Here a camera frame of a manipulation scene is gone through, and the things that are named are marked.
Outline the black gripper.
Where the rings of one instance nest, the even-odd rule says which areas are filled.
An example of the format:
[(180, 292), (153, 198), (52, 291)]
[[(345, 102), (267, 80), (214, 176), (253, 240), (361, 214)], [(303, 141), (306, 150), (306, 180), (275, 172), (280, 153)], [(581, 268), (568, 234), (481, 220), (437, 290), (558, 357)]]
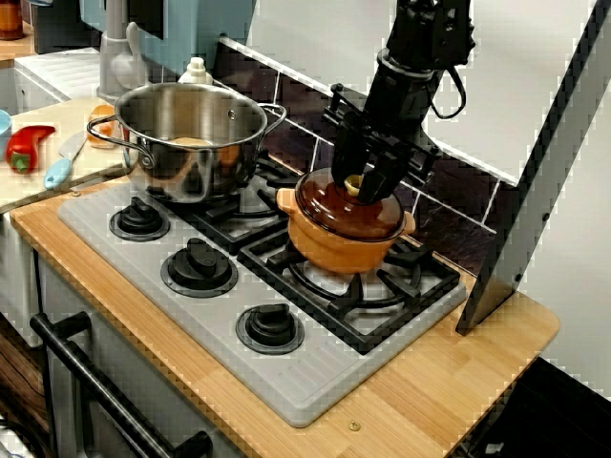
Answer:
[(337, 130), (334, 182), (363, 174), (358, 200), (364, 204), (389, 197), (405, 178), (425, 182), (439, 147), (422, 123), (438, 86), (438, 71), (379, 71), (367, 95), (333, 85), (324, 120)]

